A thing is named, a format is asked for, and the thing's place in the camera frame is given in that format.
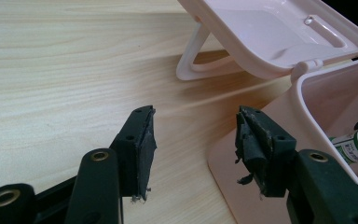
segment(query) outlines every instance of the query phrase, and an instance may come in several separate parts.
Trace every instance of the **recessed lid panel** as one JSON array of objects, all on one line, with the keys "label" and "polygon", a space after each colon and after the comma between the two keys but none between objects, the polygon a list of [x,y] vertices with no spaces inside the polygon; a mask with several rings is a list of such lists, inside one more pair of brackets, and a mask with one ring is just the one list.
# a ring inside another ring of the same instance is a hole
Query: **recessed lid panel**
[{"label": "recessed lid panel", "polygon": [[358,56],[358,27],[319,0],[179,0],[246,71],[289,75],[299,62]]}]

